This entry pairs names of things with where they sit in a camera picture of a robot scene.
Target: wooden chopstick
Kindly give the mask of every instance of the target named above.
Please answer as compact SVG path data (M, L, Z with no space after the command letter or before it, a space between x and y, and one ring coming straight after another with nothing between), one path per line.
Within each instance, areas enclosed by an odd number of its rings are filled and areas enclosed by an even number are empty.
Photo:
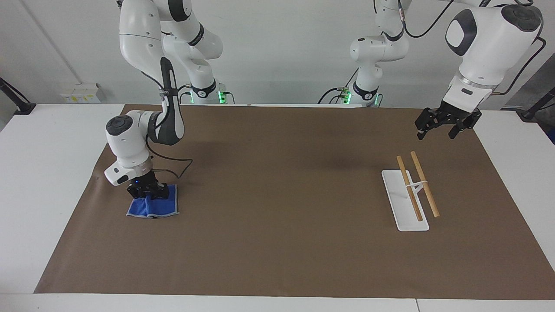
M418 208L418 204L416 203L416 198L415 198L415 194L412 190L412 187L409 186L410 181L408 180L408 175L407 175L407 169L405 169L405 164L403 163L403 159L401 158L401 156L397 156L397 162L399 163L399 168L401 169L401 174L403 175L403 179L405 180L405 185L407 186L407 192L408 192L408 196L411 198L411 202L412 202L412 207L415 210L416 213L416 219L418 219L418 221L422 221L422 214L420 213L420 209Z
M428 197L428 202L430 203L430 208L432 208L433 216L435 218L440 216L440 211L437 210L436 201L433 199L432 190L430 189L430 185L428 185L428 181L426 180L426 176L424 176L424 171L422 170L422 166L420 166L420 161L416 156L416 152L411 152L412 161L415 163L416 171L418 171L418 177L420 177L420 181L425 181L423 183L424 192L426 193L426 197Z

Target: robotic arm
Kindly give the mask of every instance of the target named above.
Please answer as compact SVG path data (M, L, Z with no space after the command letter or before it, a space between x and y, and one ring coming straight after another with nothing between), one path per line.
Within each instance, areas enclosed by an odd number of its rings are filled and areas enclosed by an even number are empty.
M122 55L158 85L162 111L133 110L107 123L108 144L117 160L104 175L113 185L131 180L127 191L134 198L147 194L153 199L167 198L168 187L157 181L146 146L148 138L155 143L174 145L185 133L175 74L171 61L164 55L164 48L186 64L191 88L198 98L209 101L213 99L218 83L204 59L219 57L222 43L218 36L198 22L190 0L124 0L118 4L121 7L119 38ZM167 21L173 32L164 40L161 21Z
M454 124L450 137L472 128L481 116L477 106L487 99L537 39L542 15L530 3L518 0L455 0L474 6L461 11L446 33L449 47L463 62L438 109L426 108L415 121L418 137L443 124ZM408 52L404 11L411 0L380 0L376 24L381 35L353 41L351 58L359 74L350 85L351 102L374 104L382 70L377 63L402 59Z
M405 11L411 2L400 1ZM408 53L408 40L403 36L397 1L379 0L376 24L382 30L379 36L362 37L351 44L351 58L359 65L359 74L349 86L351 103L372 104L383 75L377 63L397 61Z
M440 107L426 108L416 119L418 138L423 139L429 130L444 124L454 124L449 132L451 139L464 129L473 128L481 116L478 105L538 39L542 24L538 8L521 4L460 11L451 21L445 39L463 61Z

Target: blue towel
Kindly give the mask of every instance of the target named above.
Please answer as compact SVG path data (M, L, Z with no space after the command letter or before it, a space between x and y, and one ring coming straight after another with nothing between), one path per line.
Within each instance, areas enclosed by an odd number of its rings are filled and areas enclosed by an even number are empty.
M555 128L551 129L551 131L549 131L547 133L547 136L549 137L551 142L553 142L553 144L555 144Z
M146 198L135 198L127 211L127 215L137 218L165 218L177 211L177 187L168 185L170 195L168 199L151 199L150 194Z

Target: brown mat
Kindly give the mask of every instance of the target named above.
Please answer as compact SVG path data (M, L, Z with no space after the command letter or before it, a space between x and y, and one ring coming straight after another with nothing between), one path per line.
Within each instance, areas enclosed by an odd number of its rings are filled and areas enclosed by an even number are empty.
M181 214L126 217L106 148L35 292L555 299L555 274L474 132L418 141L419 112L184 107L185 138L153 144L195 160L177 182ZM411 150L441 212L422 196L428 232L396 229L381 177L398 154L417 176Z

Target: wall outlet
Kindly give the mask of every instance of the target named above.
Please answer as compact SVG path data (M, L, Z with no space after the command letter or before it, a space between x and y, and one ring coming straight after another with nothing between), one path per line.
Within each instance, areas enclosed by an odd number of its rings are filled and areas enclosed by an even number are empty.
M104 93L96 83L82 83L76 85L65 85L60 96L65 103L88 103L97 104L105 100Z

